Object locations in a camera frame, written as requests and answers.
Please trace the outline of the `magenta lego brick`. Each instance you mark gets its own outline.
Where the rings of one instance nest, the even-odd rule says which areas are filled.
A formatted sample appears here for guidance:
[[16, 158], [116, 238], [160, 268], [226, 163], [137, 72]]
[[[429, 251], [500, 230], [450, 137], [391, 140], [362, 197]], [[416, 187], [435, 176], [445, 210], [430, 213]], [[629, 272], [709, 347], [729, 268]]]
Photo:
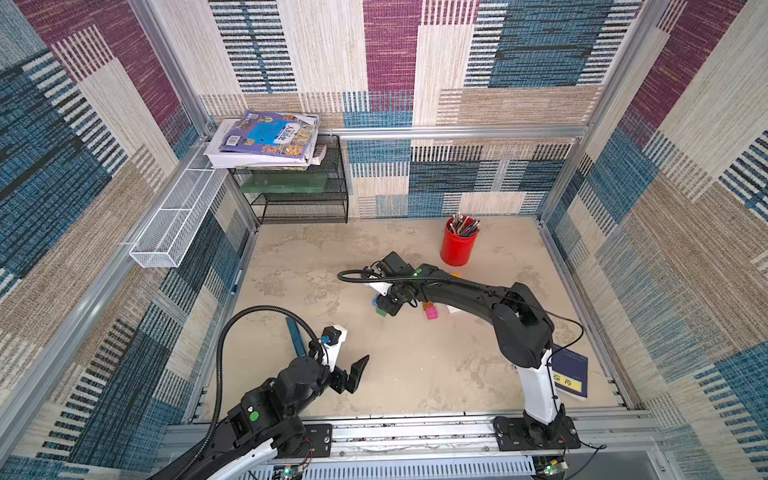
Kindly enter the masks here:
[[439, 313], [437, 311], [437, 308], [434, 307], [434, 306], [427, 307], [426, 310], [425, 310], [425, 315], [426, 315], [426, 318], [428, 320], [434, 320], [434, 319], [437, 319], [439, 317]]

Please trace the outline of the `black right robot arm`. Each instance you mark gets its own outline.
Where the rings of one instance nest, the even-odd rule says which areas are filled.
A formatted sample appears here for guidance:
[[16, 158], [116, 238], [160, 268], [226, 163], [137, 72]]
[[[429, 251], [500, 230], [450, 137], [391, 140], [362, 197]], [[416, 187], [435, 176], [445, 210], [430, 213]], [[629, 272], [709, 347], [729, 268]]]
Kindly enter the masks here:
[[405, 304], [444, 304], [488, 322], [499, 351], [516, 369], [524, 395], [518, 417], [492, 421], [501, 451], [579, 449], [574, 422], [555, 393], [552, 360], [562, 350], [554, 344], [553, 314], [530, 288], [486, 285], [452, 275], [437, 266], [413, 267], [397, 253], [361, 270], [344, 270], [345, 283], [367, 284], [378, 291], [376, 306], [395, 316]]

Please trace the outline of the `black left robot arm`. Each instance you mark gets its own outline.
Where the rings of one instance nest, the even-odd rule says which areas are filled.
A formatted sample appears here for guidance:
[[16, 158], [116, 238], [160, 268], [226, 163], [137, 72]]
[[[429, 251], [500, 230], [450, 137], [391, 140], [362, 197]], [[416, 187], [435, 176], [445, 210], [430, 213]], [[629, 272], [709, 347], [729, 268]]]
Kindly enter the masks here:
[[[293, 320], [310, 337], [309, 353], [294, 358], [275, 377], [245, 393], [240, 402], [221, 417], [223, 353], [230, 329], [241, 318], [257, 312], [274, 312]], [[329, 326], [330, 342], [323, 342], [293, 312], [273, 305], [248, 307], [224, 325], [216, 346], [216, 392], [212, 421], [205, 436], [176, 460], [152, 475], [154, 479], [236, 479], [252, 467], [290, 457], [308, 446], [300, 413], [325, 390], [341, 394], [359, 388], [368, 355], [352, 364], [349, 372], [335, 365], [336, 351], [345, 339], [340, 327]]]

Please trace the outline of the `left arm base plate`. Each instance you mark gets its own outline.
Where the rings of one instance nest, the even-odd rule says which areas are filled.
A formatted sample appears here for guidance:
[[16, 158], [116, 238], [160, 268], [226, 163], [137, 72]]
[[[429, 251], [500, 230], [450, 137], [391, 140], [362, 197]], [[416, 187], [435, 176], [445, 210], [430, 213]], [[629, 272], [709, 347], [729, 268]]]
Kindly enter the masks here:
[[332, 440], [333, 426], [330, 423], [304, 425], [293, 422], [278, 431], [270, 446], [277, 450], [278, 459], [328, 458]]

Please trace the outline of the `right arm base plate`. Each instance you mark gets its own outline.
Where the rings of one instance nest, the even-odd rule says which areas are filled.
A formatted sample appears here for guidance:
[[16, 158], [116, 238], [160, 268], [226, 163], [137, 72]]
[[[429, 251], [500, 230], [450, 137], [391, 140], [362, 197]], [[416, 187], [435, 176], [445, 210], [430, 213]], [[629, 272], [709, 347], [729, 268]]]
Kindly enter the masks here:
[[578, 433], [569, 416], [558, 416], [551, 424], [540, 423], [528, 416], [496, 416], [492, 427], [498, 448], [503, 452], [581, 448]]

